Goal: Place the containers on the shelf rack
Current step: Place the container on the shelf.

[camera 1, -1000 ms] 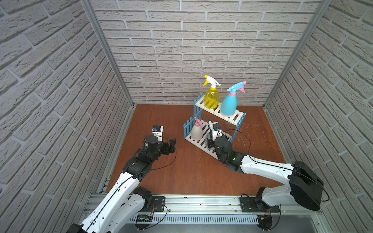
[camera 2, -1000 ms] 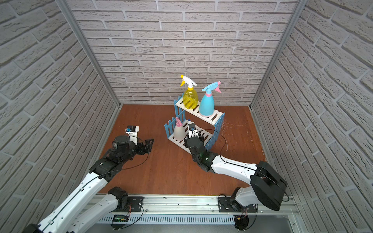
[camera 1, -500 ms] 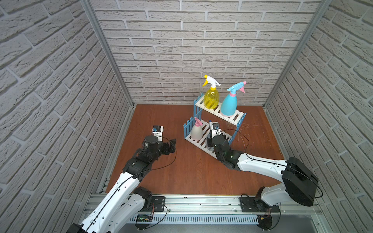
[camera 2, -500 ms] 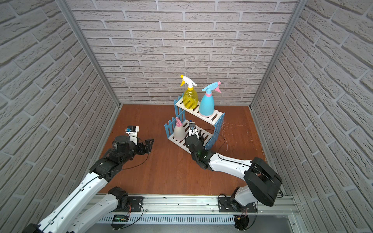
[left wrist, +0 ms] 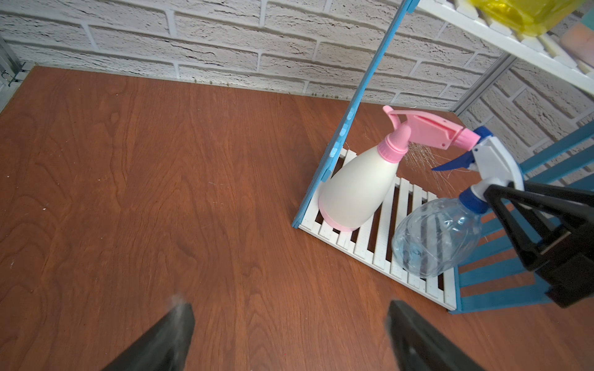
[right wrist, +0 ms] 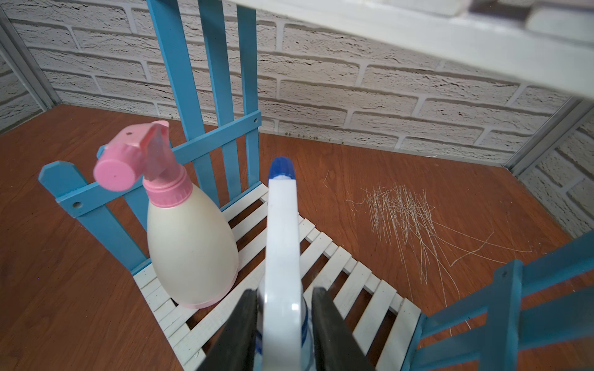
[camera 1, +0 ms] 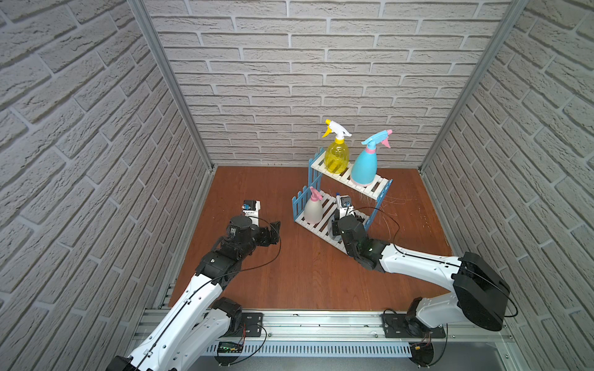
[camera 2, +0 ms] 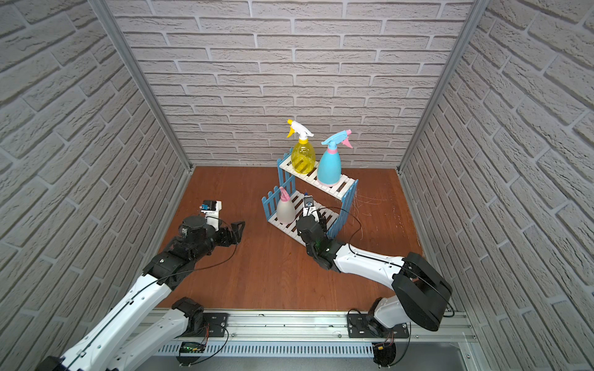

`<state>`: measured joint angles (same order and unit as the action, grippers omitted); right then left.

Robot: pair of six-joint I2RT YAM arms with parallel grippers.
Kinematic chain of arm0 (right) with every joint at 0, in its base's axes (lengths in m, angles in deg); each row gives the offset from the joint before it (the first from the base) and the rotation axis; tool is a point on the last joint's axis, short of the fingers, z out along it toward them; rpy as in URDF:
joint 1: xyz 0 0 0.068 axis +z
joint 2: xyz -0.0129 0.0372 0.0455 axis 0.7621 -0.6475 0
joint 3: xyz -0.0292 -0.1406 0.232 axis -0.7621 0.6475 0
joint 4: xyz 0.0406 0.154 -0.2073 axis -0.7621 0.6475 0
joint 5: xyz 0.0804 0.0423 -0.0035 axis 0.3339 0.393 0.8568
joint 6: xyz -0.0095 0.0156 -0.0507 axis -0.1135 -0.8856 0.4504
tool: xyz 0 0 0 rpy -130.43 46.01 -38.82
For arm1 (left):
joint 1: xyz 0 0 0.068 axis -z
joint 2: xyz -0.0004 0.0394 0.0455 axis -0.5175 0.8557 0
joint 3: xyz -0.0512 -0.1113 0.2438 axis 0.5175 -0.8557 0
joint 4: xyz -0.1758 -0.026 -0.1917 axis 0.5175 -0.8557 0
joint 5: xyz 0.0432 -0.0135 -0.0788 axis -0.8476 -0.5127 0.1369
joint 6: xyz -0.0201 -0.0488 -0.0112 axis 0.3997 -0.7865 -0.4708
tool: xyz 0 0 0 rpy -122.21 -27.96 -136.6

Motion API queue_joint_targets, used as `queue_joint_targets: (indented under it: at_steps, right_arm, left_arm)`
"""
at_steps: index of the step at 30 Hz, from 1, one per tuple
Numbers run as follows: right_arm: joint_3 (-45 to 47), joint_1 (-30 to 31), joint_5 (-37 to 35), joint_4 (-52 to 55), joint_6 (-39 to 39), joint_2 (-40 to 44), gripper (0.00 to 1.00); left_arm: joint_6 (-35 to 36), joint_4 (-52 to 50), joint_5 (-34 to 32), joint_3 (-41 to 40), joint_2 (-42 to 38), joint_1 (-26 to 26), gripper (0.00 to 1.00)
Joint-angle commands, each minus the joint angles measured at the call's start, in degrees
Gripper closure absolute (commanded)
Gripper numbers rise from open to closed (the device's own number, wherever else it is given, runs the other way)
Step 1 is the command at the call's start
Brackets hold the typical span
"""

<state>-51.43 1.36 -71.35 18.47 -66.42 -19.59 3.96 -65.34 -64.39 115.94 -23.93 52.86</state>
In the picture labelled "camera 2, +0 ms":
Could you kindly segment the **pink white spray bottle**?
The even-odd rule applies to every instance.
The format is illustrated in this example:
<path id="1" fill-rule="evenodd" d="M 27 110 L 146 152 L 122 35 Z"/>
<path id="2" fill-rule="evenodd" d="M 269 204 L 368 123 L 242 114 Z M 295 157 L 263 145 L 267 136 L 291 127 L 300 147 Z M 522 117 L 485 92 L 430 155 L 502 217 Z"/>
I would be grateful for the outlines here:
<path id="1" fill-rule="evenodd" d="M 295 206 L 292 202 L 291 196 L 284 187 L 279 188 L 280 200 L 276 207 L 276 216 L 278 222 L 289 225 L 295 219 Z"/>

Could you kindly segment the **blue white slatted shelf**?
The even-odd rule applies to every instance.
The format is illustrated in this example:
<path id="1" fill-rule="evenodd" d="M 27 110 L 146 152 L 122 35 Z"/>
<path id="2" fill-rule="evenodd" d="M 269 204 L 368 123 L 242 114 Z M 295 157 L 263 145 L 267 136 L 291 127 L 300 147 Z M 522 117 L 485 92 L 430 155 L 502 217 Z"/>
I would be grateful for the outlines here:
<path id="1" fill-rule="evenodd" d="M 261 199 L 267 221 L 300 244 L 303 243 L 303 240 L 298 236 L 296 222 L 285 224 L 277 216 L 278 203 L 281 201 L 282 192 L 286 191 L 295 207 L 296 217 L 307 216 L 317 211 L 320 218 L 326 221 L 327 235 L 330 238 L 335 238 L 349 218 L 352 203 L 357 193 L 358 181 L 342 175 L 336 185 L 323 185 L 318 181 L 317 166 L 310 173 L 297 173 L 292 166 L 290 154 L 285 154 L 281 159 L 277 160 L 277 170 L 279 185 Z M 313 196 L 298 191 L 296 187 L 297 179 L 301 179 L 308 185 L 338 199 L 342 202 L 342 205 L 340 207 L 325 207 L 317 202 Z"/>

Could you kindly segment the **teal pink spray bottle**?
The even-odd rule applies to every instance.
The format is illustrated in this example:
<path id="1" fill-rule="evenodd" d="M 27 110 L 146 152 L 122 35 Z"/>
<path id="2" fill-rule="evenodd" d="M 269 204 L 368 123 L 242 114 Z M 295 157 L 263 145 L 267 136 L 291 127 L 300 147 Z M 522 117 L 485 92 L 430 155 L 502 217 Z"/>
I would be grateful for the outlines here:
<path id="1" fill-rule="evenodd" d="M 338 145 L 343 144 L 352 148 L 349 142 L 350 135 L 351 130 L 339 131 L 322 142 L 322 145 L 326 145 L 326 151 L 318 166 L 317 180 L 320 184 L 335 186 L 339 183 L 342 176 L 342 165 Z"/>

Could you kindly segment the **yellow spray bottle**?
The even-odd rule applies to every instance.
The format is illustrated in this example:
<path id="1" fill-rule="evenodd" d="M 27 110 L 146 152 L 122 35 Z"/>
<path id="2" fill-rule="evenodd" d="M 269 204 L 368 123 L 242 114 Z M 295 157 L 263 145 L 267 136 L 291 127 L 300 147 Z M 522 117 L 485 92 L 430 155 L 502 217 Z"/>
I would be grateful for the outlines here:
<path id="1" fill-rule="evenodd" d="M 314 170 L 316 163 L 316 153 L 309 138 L 314 134 L 304 125 L 294 120 L 288 120 L 290 126 L 287 138 L 290 138 L 295 133 L 298 134 L 299 139 L 297 144 L 293 147 L 291 153 L 291 162 L 294 170 L 299 174 L 309 174 Z"/>

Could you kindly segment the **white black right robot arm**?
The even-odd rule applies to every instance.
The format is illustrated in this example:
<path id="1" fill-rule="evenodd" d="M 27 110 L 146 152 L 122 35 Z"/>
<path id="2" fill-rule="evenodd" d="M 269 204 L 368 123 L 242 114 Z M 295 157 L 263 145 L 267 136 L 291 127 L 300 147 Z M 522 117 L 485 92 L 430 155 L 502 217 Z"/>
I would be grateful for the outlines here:
<path id="1" fill-rule="evenodd" d="M 386 336 L 408 322 L 430 332 L 439 330 L 453 289 L 422 255 L 390 257 L 333 240 L 314 216 L 300 217 L 296 228 L 306 252 L 320 267 L 358 275 L 394 291 L 390 298 L 376 300 L 368 311 L 364 325 L 374 336 Z"/>

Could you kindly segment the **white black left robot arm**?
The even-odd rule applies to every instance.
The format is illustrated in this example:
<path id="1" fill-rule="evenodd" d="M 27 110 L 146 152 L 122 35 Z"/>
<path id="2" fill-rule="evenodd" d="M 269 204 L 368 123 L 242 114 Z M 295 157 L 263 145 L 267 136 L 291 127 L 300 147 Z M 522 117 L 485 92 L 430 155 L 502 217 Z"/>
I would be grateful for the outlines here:
<path id="1" fill-rule="evenodd" d="M 176 301 L 157 322 L 137 336 L 132 332 L 181 282 L 196 263 L 217 247 L 238 246 L 243 221 L 188 216 L 166 249 L 154 256 L 128 293 L 78 343 L 60 357 L 48 356 L 38 370 L 135 370 L 169 341 L 181 335 L 208 337 L 213 329 L 204 307 L 190 298 Z"/>

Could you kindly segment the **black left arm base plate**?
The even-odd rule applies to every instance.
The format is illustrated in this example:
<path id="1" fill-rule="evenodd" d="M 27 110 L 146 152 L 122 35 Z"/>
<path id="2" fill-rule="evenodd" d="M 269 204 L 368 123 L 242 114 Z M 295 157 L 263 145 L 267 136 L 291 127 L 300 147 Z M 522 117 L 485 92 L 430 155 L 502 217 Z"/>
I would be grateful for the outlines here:
<path id="1" fill-rule="evenodd" d="M 200 312 L 192 315 L 182 337 L 225 337 L 227 312 Z"/>

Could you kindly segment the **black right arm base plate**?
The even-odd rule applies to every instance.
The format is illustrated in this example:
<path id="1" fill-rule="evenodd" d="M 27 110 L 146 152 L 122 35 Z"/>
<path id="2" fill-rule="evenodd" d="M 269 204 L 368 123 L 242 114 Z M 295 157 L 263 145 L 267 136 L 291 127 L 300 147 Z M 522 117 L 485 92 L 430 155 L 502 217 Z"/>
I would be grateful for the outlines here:
<path id="1" fill-rule="evenodd" d="M 362 313 L 358 309 L 350 309 L 346 314 L 349 337 L 352 339 L 376 338 L 386 335 L 386 330 L 373 315 Z"/>

